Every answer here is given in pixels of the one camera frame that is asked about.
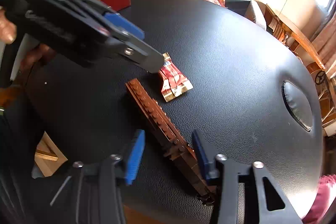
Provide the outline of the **person's left hand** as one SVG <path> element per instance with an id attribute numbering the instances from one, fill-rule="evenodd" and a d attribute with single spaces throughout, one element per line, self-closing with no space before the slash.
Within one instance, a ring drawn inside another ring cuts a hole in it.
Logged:
<path id="1" fill-rule="evenodd" d="M 5 44 L 11 44 L 17 37 L 17 26 L 5 16 L 3 8 L 0 10 L 0 39 Z"/>

